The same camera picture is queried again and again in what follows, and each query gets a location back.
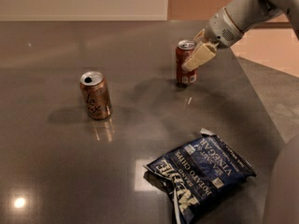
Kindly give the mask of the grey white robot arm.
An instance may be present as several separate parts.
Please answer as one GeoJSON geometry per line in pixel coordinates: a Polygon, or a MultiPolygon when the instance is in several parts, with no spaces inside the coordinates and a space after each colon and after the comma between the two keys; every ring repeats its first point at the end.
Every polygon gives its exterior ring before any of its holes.
{"type": "Polygon", "coordinates": [[[195,49],[182,69],[191,72],[213,59],[218,49],[230,48],[254,26],[284,14],[299,38],[299,0],[232,0],[195,37],[195,49]]]}

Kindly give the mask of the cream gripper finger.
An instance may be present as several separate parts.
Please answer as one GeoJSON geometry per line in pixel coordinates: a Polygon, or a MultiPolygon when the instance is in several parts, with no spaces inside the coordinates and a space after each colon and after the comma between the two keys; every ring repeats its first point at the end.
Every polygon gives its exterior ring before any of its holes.
{"type": "Polygon", "coordinates": [[[187,72],[197,69],[200,65],[207,63],[216,56],[218,43],[202,42],[198,44],[189,42],[183,46],[184,49],[192,49],[192,53],[183,62],[182,69],[187,72]]]}
{"type": "Polygon", "coordinates": [[[204,37],[205,37],[205,29],[202,29],[194,38],[193,38],[193,40],[196,42],[196,43],[198,43],[198,42],[200,42],[201,40],[203,40],[204,39],[204,37]]]}

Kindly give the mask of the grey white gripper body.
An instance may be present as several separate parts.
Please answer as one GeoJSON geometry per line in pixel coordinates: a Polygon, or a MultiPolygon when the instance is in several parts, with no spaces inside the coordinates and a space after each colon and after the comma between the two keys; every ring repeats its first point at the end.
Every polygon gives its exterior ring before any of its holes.
{"type": "Polygon", "coordinates": [[[226,8],[219,10],[206,24],[205,37],[219,49],[230,48],[243,37],[243,33],[231,20],[226,8]]]}

